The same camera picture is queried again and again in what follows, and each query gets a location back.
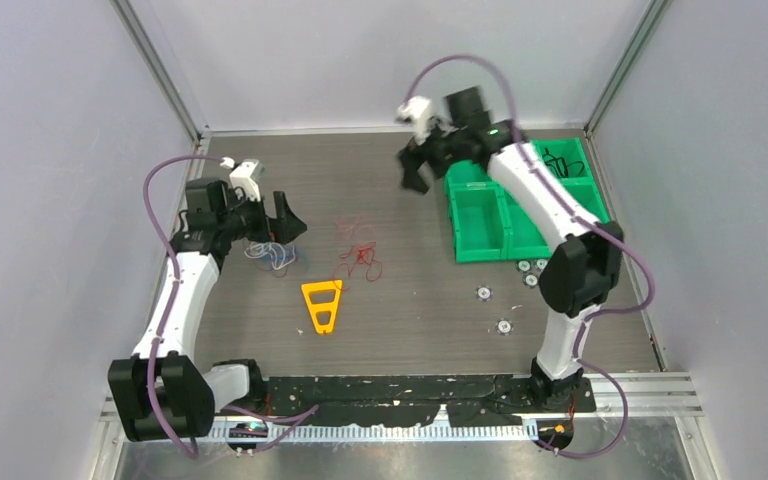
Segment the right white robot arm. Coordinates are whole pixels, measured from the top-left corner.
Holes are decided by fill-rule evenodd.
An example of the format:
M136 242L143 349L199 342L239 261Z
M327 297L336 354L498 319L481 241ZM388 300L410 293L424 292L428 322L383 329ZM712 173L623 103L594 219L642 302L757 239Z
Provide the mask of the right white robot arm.
M470 161L524 210L550 250L538 289L549 313L543 343L527 381L532 405L556 410L579 386L580 361L593 318L619 280L623 230L585 209L552 175L514 119L492 121L481 91L471 87L446 98L450 125L444 127L431 99L412 96L396 110L412 137L399 151L401 185L420 194L429 186L420 175L428 165L443 177Z

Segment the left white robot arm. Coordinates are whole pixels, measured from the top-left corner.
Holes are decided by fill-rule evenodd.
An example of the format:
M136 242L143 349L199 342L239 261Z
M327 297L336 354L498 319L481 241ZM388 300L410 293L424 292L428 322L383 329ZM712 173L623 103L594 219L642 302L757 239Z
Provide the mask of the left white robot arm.
M130 356L114 360L107 373L125 435L133 442L202 438L226 406L253 414L265 405L267 389L255 360L221 361L201 372L195 341L234 243L287 245L307 230L281 190L273 194L274 215L267 214L263 201L216 177L188 182L185 199L149 325Z

